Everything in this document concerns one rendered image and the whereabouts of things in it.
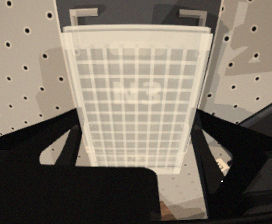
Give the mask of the grey flat base plate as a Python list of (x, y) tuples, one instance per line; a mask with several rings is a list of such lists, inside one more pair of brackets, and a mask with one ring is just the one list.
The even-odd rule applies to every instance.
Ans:
[[(272, 0), (224, 0), (199, 109), (238, 124), (272, 103)], [(0, 0), (0, 136), (74, 109), (53, 0)], [(157, 174), (177, 220), (207, 219), (190, 139)]]

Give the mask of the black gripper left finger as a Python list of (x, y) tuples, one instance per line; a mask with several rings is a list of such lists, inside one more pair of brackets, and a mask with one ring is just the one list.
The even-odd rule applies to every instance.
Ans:
[(41, 153), (69, 130), (54, 165), (76, 165), (83, 134), (77, 108), (0, 136), (0, 159), (4, 162), (41, 164)]

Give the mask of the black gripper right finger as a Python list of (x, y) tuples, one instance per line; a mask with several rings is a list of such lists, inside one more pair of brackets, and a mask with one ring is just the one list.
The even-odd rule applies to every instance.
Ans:
[[(226, 176), (203, 130), (231, 152), (233, 163)], [(207, 218), (225, 217), (246, 194), (272, 191), (272, 137), (198, 108), (190, 135)]]

